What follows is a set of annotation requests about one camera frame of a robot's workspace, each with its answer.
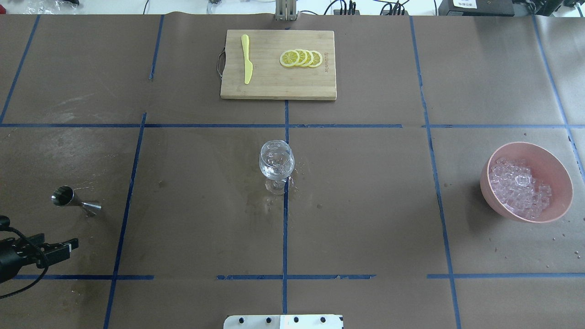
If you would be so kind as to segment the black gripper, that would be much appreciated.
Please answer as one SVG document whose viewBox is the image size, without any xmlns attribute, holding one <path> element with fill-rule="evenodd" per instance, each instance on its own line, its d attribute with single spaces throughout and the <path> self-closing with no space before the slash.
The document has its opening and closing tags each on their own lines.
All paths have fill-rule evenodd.
<svg viewBox="0 0 585 329">
<path fill-rule="evenodd" d="M 48 267 L 69 260 L 71 251 L 79 247 L 78 238 L 50 244 L 44 243 L 43 233 L 27 237 L 21 231 L 11 227 L 10 219 L 4 215 L 0 217 L 0 230 L 5 233 L 14 233 L 18 237 L 1 240 L 0 281 L 2 283 L 13 279 L 21 268 L 31 264 L 36 264 L 46 273 Z"/>
</svg>

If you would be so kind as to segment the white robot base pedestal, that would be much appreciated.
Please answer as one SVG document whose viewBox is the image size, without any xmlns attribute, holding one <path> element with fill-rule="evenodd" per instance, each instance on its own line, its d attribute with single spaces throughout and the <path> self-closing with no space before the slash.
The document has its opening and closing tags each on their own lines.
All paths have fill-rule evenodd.
<svg viewBox="0 0 585 329">
<path fill-rule="evenodd" d="M 224 329 L 343 329 L 336 314 L 264 314 L 228 316 Z"/>
</svg>

